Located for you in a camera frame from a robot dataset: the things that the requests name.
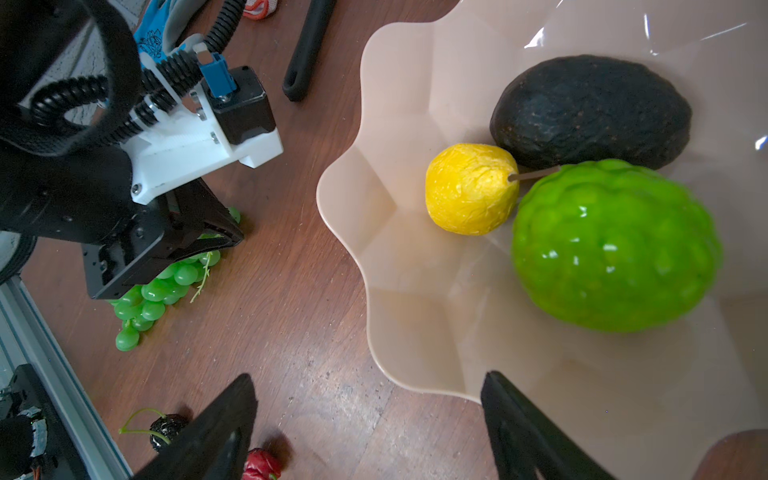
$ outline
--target grape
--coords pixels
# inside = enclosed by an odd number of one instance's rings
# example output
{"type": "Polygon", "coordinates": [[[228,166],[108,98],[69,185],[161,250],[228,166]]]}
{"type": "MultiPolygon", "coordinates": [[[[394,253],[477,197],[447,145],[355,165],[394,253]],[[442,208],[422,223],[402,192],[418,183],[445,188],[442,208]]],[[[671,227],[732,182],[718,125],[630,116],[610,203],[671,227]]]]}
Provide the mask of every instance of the grape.
{"type": "Polygon", "coordinates": [[[145,302],[141,307],[141,316],[151,322],[162,317],[163,313],[165,313],[165,305],[162,302],[145,302]]]}
{"type": "Polygon", "coordinates": [[[208,256],[203,256],[203,258],[200,259],[200,263],[208,266],[213,266],[219,263],[219,260],[221,259],[221,252],[219,250],[214,250],[213,252],[208,253],[210,254],[210,259],[208,256]]]}
{"type": "Polygon", "coordinates": [[[167,279],[155,279],[149,282],[146,285],[143,285],[141,287],[141,295],[151,302],[162,302],[163,298],[168,294],[168,283],[167,279]]]}
{"type": "Polygon", "coordinates": [[[114,338],[114,345],[121,352],[132,350],[139,343],[139,332],[133,326],[126,326],[114,338]]]}
{"type": "Polygon", "coordinates": [[[128,305],[126,302],[119,302],[114,306],[114,314],[121,320],[130,320],[141,315],[141,304],[128,305]]]}
{"type": "Polygon", "coordinates": [[[154,325],[154,321],[147,320],[141,317],[131,320],[131,326],[136,329],[137,332],[146,332],[154,325]]]}
{"type": "Polygon", "coordinates": [[[172,263],[171,265],[169,265],[168,267],[166,267],[166,269],[165,269],[165,270],[163,270],[162,272],[160,272],[160,273],[157,275],[157,278],[160,278],[160,279],[164,279],[164,278],[171,278],[171,277],[174,275],[174,273],[176,273],[176,269],[177,269],[178,267],[179,267],[178,263],[172,263]]]}
{"type": "Polygon", "coordinates": [[[190,291],[189,285],[179,285],[174,281],[174,287],[170,289],[170,293],[166,296],[168,298],[169,296],[175,296],[178,298],[181,298],[184,295],[187,295],[187,292],[190,291]]]}
{"type": "Polygon", "coordinates": [[[232,215],[233,220],[235,220],[235,223],[238,225],[240,224],[240,211],[235,207],[229,207],[228,210],[230,211],[230,215],[232,215]]]}
{"type": "Polygon", "coordinates": [[[203,278],[205,277],[205,269],[199,263],[195,263],[194,267],[197,269],[197,278],[194,279],[194,281],[202,282],[203,278]]]}
{"type": "Polygon", "coordinates": [[[138,305],[144,301],[141,296],[141,285],[134,285],[133,288],[128,290],[125,295],[120,298],[121,302],[125,302],[128,305],[138,305]]]}
{"type": "Polygon", "coordinates": [[[179,270],[176,270],[176,273],[174,274],[174,279],[179,285],[191,285],[196,278],[197,269],[194,265],[190,265],[189,263],[180,266],[179,270]]]}

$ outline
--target blue connector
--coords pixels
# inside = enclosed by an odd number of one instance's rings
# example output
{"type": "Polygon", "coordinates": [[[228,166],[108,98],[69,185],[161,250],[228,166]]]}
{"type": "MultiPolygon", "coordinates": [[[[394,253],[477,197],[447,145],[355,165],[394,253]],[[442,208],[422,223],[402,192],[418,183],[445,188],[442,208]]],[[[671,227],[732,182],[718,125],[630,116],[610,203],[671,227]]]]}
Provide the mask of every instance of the blue connector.
{"type": "Polygon", "coordinates": [[[214,97],[226,97],[237,89],[235,80],[232,79],[229,69],[227,68],[227,61],[221,54],[216,52],[210,53],[211,58],[207,58],[208,55],[199,55],[198,59],[212,60],[209,63],[200,62],[200,71],[203,72],[205,81],[208,83],[210,93],[214,97]]]}

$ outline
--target yellow fruit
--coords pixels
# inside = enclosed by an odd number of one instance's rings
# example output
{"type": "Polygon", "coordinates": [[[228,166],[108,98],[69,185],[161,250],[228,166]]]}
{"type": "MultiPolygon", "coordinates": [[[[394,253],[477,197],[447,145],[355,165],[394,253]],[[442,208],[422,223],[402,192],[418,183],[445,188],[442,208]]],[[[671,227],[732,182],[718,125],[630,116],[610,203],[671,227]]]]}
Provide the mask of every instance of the yellow fruit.
{"type": "Polygon", "coordinates": [[[518,173],[515,159],[499,147],[457,144],[429,164],[426,203],[429,216],[444,230],[485,235],[509,217],[520,190],[509,182],[518,173]]]}

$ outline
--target beige bowl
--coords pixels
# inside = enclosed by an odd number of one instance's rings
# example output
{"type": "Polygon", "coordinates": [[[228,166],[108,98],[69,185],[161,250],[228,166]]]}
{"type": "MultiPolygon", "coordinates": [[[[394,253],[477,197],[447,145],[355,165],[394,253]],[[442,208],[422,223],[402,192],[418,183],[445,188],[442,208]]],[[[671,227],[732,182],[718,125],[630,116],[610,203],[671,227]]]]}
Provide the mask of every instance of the beige bowl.
{"type": "Polygon", "coordinates": [[[477,402],[500,370],[622,480],[690,478],[716,440],[768,426],[766,11],[764,0],[463,0],[436,22],[378,30],[362,56],[360,132],[317,204],[362,271],[382,371],[477,402]],[[725,246],[713,295],[644,333],[544,314],[511,267],[511,220],[461,237],[424,204],[438,152],[492,143],[508,82],[581,53],[645,63],[689,100],[691,141],[662,171],[711,209],[725,246]]]}

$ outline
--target brown stem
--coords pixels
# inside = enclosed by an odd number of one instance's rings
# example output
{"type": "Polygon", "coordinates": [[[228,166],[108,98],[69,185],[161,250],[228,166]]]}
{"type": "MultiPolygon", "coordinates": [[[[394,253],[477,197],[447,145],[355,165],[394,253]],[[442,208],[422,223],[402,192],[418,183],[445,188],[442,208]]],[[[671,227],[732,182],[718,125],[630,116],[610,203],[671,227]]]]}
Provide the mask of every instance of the brown stem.
{"type": "Polygon", "coordinates": [[[536,170],[535,172],[528,172],[526,174],[510,174],[509,177],[507,177],[507,181],[519,182],[523,180],[531,180],[534,178],[542,178],[546,177],[547,175],[555,174],[559,171],[560,165],[557,167],[545,168],[544,170],[536,170]]]}

